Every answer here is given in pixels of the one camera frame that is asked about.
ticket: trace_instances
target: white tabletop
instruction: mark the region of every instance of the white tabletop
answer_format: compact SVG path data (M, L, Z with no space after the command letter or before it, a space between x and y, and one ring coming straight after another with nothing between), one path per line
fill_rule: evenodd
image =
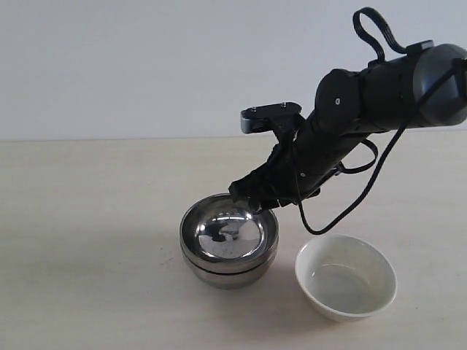
M0 349L464 349L466 137L404 135L328 233L375 245L398 275L394 304L351 324L318 315L298 287L294 259L312 236L295 206L275 210L277 258L246 289L209 287L182 260L182 215L264 162L273 138L0 144ZM359 148L348 166L368 159ZM327 183L305 202L310 224L369 174Z

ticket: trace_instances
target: wooden table surface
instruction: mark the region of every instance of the wooden table surface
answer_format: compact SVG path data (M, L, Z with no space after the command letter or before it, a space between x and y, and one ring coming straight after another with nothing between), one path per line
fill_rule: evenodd
M298 287L312 236L295 206L274 211L277 258L248 288L209 287L182 260L182 215L264 162L273 138L2 143L0 349L464 349L466 140L406 133L328 233L375 245L398 276L394 304L351 324L324 319ZM369 158L359 148L347 165ZM327 183L305 202L310 224L332 220L369 174Z

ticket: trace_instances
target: black strap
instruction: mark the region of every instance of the black strap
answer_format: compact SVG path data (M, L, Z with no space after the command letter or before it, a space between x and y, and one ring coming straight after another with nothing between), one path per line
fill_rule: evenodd
M358 174L358 173L361 173L362 171L367 171L368 169L370 169L376 163L376 161L378 159L378 147L368 139L364 139L361 142L361 144L364 144L365 146L367 146L373 152L374 159L370 163L365 164L364 166L358 166L357 168L346 168L345 165L343 164L343 162L339 162L339 164L337 165L337 168L341 173L343 173L343 174Z
M363 28L362 23L360 22L361 14L364 14L366 17L373 21L373 23L381 31L383 37L391 49L400 54L406 53L406 48L400 46L400 44L395 40L393 32L390 30L386 20L375 9L371 7L364 7L353 14L353 28L355 29L355 33L357 33L360 39L373 47L373 50L377 53L377 62L381 63L386 60L385 51L382 49L381 44Z

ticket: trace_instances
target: bowl rim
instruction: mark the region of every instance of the bowl rim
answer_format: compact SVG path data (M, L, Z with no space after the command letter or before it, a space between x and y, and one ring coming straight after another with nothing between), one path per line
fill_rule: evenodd
M243 260L243 259L233 259L228 262L218 261L218 262L206 262L201 260L197 255L195 255L192 251L189 250L185 243L185 239L183 236L183 228L186 222L186 219L192 212L197 208L197 206L209 199L216 199L216 198L231 198L231 194L228 192L217 193L214 195L208 195L202 199L199 199L194 204L192 204L188 210L184 213L180 225L179 225L179 237L180 237L180 245L182 248L183 253L186 257L196 266L203 268L206 271L210 271L213 273L238 273L242 271L248 271L252 268L256 268L259 265L263 264L271 254L275 250L277 250L278 243L279 243L279 220L277 219L275 213L271 209L266 209L259 213L258 215L267 214L271 217L272 222L274 223L274 239L271 244L267 247L267 249L260 255L258 255L253 260Z
M357 241L359 243L363 243L367 247L369 247L370 249L373 249L376 253L378 253L382 257L383 260L385 260L385 262L389 266L390 272L391 272L391 274L393 276L394 290L393 290L393 294L391 295L391 298L384 305L380 306L379 308L375 308L372 311L365 312L365 313L354 314L354 313L350 313L350 312L343 312L343 311L340 311L340 310L336 310L335 308L331 308L331 307L327 306L326 304L322 303L308 290L308 288L306 288L304 283L298 277L298 273L297 273L298 261L300 260L300 256L302 255L303 251L309 245L316 242L316 240L321 240L322 241L322 240L329 239L329 238L352 239L352 240ZM319 307L323 308L324 310L326 310L326 311L328 311L328 312L330 312L332 314L339 315L339 316L344 316L344 317L348 317L348 318L354 318L354 319L373 316L373 315L379 313L380 311L385 310L387 307L389 307L389 305L391 305L393 303L393 301L395 300L395 297L397 295L397 291L398 291L397 275L395 274L395 269L393 267L393 264L391 264L391 262L389 261L389 259L378 248L376 248L374 245L372 245L372 244L370 244L370 243L368 243L368 242L366 242L366 241L364 241L364 240L362 240L360 238L356 238L356 237L353 237L353 236L342 235L342 234L333 234L333 235L329 235L329 236L317 236L317 237L314 237L314 238L310 239L309 241L307 241L300 248L300 250L298 251L298 253L296 255L296 259L295 259L295 277L296 277L296 280L297 280L298 284L300 285L300 288L303 290L303 292L306 294L306 296L308 298L310 298L314 303L318 304Z

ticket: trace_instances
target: white bowl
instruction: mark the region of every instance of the white bowl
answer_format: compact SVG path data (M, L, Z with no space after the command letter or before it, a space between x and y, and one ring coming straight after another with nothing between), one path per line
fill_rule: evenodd
M296 258L300 287L323 316L357 321L387 308L397 293L395 272L372 245L349 236L318 236Z

